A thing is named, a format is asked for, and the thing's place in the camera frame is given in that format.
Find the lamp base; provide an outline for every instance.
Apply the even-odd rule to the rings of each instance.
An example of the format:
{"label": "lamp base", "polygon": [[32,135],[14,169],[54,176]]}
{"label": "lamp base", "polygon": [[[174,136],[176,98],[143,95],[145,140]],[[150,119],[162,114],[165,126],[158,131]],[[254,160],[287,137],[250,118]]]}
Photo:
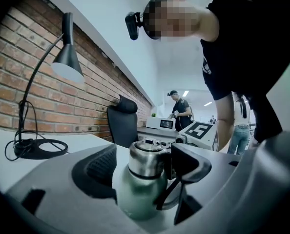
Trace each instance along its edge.
{"label": "lamp base", "polygon": [[[42,144],[51,143],[51,144],[60,144],[64,146],[64,149],[49,152],[40,148]],[[31,144],[31,148],[28,152],[24,152],[22,146],[27,146]],[[21,143],[15,145],[15,155],[20,158],[26,159],[49,159],[57,156],[64,155],[68,151],[68,145],[62,141],[55,139],[25,139]]]}

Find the lamp arm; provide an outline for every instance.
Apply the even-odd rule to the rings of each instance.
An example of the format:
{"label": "lamp arm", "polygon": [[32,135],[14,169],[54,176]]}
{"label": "lamp arm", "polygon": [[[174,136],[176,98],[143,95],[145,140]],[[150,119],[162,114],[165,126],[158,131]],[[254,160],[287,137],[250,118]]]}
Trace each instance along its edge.
{"label": "lamp arm", "polygon": [[36,68],[34,69],[32,75],[30,77],[30,80],[28,82],[28,85],[26,87],[26,90],[24,91],[24,95],[23,95],[22,101],[19,102],[19,126],[18,126],[18,130],[19,130],[19,140],[21,140],[21,130],[23,129],[23,126],[24,126],[24,120],[23,120],[24,106],[25,106],[25,103],[26,103],[26,100],[27,100],[27,97],[28,97],[28,93],[29,93],[29,90],[30,90],[32,81],[33,81],[34,77],[36,76],[36,73],[38,72],[41,64],[45,60],[45,58],[48,55],[48,53],[52,50],[52,48],[54,48],[54,46],[57,44],[57,42],[59,42],[62,39],[62,37],[63,37],[63,34],[61,34],[61,36],[59,36],[56,39],[56,41],[47,48],[47,50],[45,51],[44,55],[39,60]]}

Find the power cord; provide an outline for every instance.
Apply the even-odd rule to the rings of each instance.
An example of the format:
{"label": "power cord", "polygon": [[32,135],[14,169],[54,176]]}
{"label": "power cord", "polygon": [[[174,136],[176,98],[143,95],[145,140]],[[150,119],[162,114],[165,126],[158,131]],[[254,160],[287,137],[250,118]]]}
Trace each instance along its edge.
{"label": "power cord", "polygon": [[[36,130],[33,131],[33,130],[21,130],[21,133],[22,134],[27,134],[27,133],[30,133],[30,134],[36,134],[36,138],[35,139],[32,139],[32,138],[29,138],[29,139],[22,139],[22,140],[18,140],[16,139],[16,137],[18,136],[18,134],[20,133],[19,130],[16,131],[15,133],[15,137],[14,137],[14,140],[8,142],[5,146],[5,150],[4,150],[4,155],[5,157],[9,160],[9,161],[15,161],[19,158],[21,158],[23,155],[25,155],[26,153],[30,152],[32,147],[34,146],[35,144],[35,141],[37,140],[38,136],[40,136],[41,138],[43,139],[46,139],[45,137],[43,137],[42,135],[40,135],[38,133],[38,124],[37,124],[37,115],[36,115],[36,110],[34,108],[34,106],[32,105],[31,102],[29,101],[25,101],[25,104],[27,106],[27,109],[26,109],[26,112],[25,112],[25,115],[24,115],[24,118],[22,118],[23,116],[23,113],[20,112],[21,108],[24,108],[22,107],[22,104],[23,104],[23,100],[21,100],[19,102],[19,126],[24,126],[24,122],[26,120],[26,117],[27,117],[27,114],[28,114],[28,110],[29,110],[29,105],[31,105],[32,109],[33,109],[33,113],[34,113],[34,120],[35,120],[35,126],[36,126]],[[9,146],[9,144],[13,143],[13,148],[14,148],[14,152],[15,154],[17,155],[16,158],[14,159],[11,159],[9,157],[7,157],[7,154],[6,154],[6,150],[7,150],[7,147]],[[54,143],[52,143],[50,140],[48,140],[47,143],[50,143],[51,145],[55,146],[57,149],[63,151],[64,149],[58,147],[57,145],[55,145]]]}

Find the stainless steel bottle lid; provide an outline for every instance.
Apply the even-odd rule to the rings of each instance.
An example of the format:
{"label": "stainless steel bottle lid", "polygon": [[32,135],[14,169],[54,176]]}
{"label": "stainless steel bottle lid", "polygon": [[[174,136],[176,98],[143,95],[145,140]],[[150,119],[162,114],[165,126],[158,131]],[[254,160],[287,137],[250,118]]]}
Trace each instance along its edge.
{"label": "stainless steel bottle lid", "polygon": [[143,139],[130,145],[129,169],[139,177],[159,177],[164,170],[165,148],[154,140]]}

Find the red brick wall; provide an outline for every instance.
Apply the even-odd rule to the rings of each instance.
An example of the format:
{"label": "red brick wall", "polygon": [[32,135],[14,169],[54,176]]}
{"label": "red brick wall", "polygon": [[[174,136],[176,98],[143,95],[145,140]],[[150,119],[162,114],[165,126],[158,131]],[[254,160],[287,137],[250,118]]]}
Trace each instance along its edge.
{"label": "red brick wall", "polygon": [[[62,12],[47,0],[23,0],[0,25],[0,127],[17,129],[18,102],[39,58],[61,34]],[[38,129],[51,133],[93,134],[111,140],[106,109],[119,95],[138,105],[138,126],[144,126],[150,103],[101,49],[76,25],[74,40],[85,84],[55,75],[50,67],[62,41],[35,76],[28,101],[36,108]],[[30,109],[25,129],[34,129]]]}

